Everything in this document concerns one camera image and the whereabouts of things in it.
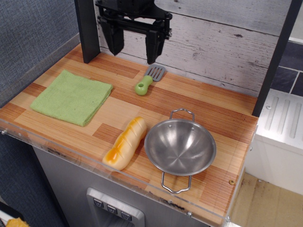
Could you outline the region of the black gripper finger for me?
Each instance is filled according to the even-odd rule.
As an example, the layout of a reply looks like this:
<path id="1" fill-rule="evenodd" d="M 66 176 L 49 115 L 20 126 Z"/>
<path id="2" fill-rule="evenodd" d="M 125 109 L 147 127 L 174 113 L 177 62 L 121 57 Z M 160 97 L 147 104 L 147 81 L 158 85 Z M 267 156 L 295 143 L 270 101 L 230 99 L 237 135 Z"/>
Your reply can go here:
<path id="1" fill-rule="evenodd" d="M 101 19 L 100 24 L 110 52 L 119 54 L 124 48 L 124 30 L 115 21 Z"/>
<path id="2" fill-rule="evenodd" d="M 154 22 L 145 28 L 147 63 L 153 64 L 162 54 L 165 40 L 169 39 L 169 26 L 165 22 Z"/>

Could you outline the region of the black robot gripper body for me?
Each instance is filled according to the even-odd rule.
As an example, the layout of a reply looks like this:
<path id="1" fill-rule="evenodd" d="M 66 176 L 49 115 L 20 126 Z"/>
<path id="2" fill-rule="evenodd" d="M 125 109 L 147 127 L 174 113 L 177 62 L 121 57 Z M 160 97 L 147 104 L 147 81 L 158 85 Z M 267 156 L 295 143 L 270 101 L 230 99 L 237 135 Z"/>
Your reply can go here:
<path id="1" fill-rule="evenodd" d="M 122 37 L 128 30 L 140 34 L 159 32 L 170 39 L 172 14 L 159 8 L 153 0 L 97 0 L 99 23 L 106 38 Z"/>

